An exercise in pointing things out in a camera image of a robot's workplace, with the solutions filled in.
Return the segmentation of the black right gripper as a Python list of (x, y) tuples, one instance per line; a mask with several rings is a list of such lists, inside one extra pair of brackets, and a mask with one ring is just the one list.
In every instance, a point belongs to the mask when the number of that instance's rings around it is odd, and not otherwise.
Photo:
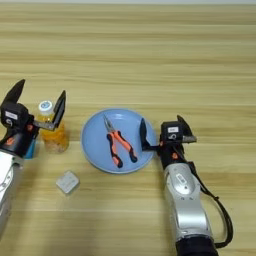
[(157, 151), (158, 156), (160, 157), (162, 166), (166, 168), (170, 164), (175, 163), (186, 163), (187, 160), (184, 156), (184, 144), (195, 143), (197, 138), (192, 136), (193, 133), (190, 129), (190, 126), (185, 121), (185, 119), (178, 115), (178, 121), (182, 124), (183, 127), (183, 135), (184, 137), (181, 140), (160, 140), (159, 148), (157, 146), (152, 146), (147, 141), (147, 128), (145, 119), (141, 119), (139, 134), (140, 134), (140, 142), (141, 148), (143, 151)]

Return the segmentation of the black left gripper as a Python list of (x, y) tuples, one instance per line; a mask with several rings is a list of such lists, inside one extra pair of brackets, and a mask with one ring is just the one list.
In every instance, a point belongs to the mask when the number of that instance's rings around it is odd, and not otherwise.
[[(23, 91), (25, 80), (18, 81), (7, 93), (3, 102), (16, 103)], [(63, 91), (54, 107), (53, 123), (34, 121), (26, 124), (23, 129), (8, 128), (4, 138), (0, 141), (0, 151), (11, 155), (24, 157), (33, 140), (38, 136), (40, 129), (53, 131), (58, 128), (65, 113), (66, 91)]]

